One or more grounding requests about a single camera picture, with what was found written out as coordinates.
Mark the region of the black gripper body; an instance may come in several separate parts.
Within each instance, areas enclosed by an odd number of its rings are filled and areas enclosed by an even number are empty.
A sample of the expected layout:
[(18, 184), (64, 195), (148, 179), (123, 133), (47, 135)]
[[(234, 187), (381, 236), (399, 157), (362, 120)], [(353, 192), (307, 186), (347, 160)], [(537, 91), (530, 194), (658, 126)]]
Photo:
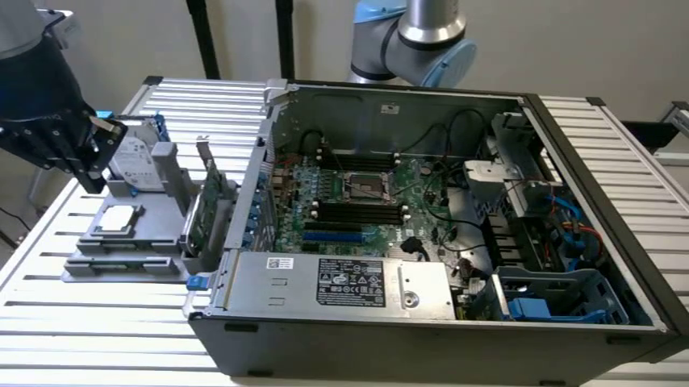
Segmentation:
[(54, 39), (2, 59), (2, 149), (44, 169), (90, 171), (94, 114)]

